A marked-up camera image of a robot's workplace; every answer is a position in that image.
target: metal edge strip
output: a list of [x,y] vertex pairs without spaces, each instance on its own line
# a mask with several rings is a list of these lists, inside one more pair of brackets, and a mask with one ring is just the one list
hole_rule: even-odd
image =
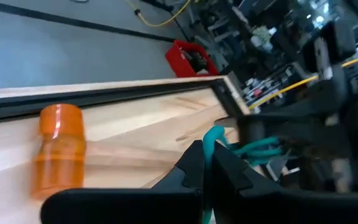
[[0,122],[37,116],[48,105],[68,103],[88,108],[91,106],[137,100],[184,91],[212,88],[228,116],[240,116],[242,111],[222,79],[185,83],[167,83],[149,86],[133,86],[106,90],[87,90],[46,95],[0,98]]

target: light wood surface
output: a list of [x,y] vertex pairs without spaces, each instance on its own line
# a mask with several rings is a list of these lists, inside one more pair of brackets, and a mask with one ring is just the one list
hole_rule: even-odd
[[[13,88],[0,90],[0,97],[197,80],[205,78]],[[239,105],[248,113],[241,100]],[[83,110],[88,141],[84,186],[153,186],[214,120],[225,115],[209,89]],[[29,195],[29,164],[40,146],[38,121],[0,123],[0,223],[39,223],[40,202]],[[236,141],[234,130],[226,135]]]

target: orange cylinder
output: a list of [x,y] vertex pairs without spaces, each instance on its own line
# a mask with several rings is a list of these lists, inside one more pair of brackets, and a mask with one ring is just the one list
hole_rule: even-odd
[[81,110],[66,104],[48,106],[41,111],[39,125],[42,145],[33,160],[33,198],[82,187],[86,144]]

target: red crate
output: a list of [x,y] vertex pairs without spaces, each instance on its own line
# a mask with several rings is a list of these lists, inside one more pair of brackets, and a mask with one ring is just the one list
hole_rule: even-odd
[[[206,60],[208,74],[197,75],[197,73],[191,67],[190,62],[180,52],[181,48],[184,51],[195,51],[200,53],[200,55],[203,56]],[[205,77],[219,74],[219,71],[216,69],[212,60],[208,57],[208,54],[204,48],[198,44],[175,40],[173,42],[172,48],[169,49],[169,51],[165,54],[165,58],[168,60],[172,70],[175,72],[178,78]]]

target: teal cable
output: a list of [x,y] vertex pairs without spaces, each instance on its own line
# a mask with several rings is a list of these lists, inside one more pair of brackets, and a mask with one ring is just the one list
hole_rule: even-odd
[[[213,126],[203,138],[203,151],[205,159],[205,183],[204,189],[208,189],[212,183],[212,156],[215,151],[215,141],[220,140],[223,144],[227,145],[227,140],[224,137],[224,128],[222,126]],[[206,198],[209,198],[209,190],[206,191]],[[208,224],[212,217],[211,202],[206,201],[206,206],[203,215],[203,224]]]
[[278,143],[280,143],[280,141],[276,137],[265,138],[259,141],[252,142],[250,144],[246,144],[245,146],[242,146],[240,149],[234,150],[233,153],[236,155],[243,155],[244,153],[248,153],[250,150],[253,150],[256,147],[266,146],[269,144],[278,144]]
[[[204,152],[204,166],[205,166],[205,183],[204,183],[204,193],[206,200],[206,205],[204,208],[203,214],[203,224],[209,224],[212,217],[212,205],[208,200],[210,195],[210,186],[212,184],[212,157],[215,151],[215,141],[219,140],[222,144],[228,148],[232,148],[232,145],[227,143],[226,138],[224,137],[224,127],[222,126],[213,126],[203,138],[203,152]],[[233,150],[234,154],[242,155],[247,153],[248,156],[253,156],[255,159],[250,161],[251,166],[257,166],[260,164],[266,164],[269,162],[269,157],[277,156],[282,153],[280,148],[268,149],[268,150],[253,150],[259,146],[266,146],[270,144],[278,144],[279,140],[276,137],[270,137],[256,142],[252,142],[241,147],[238,150]]]

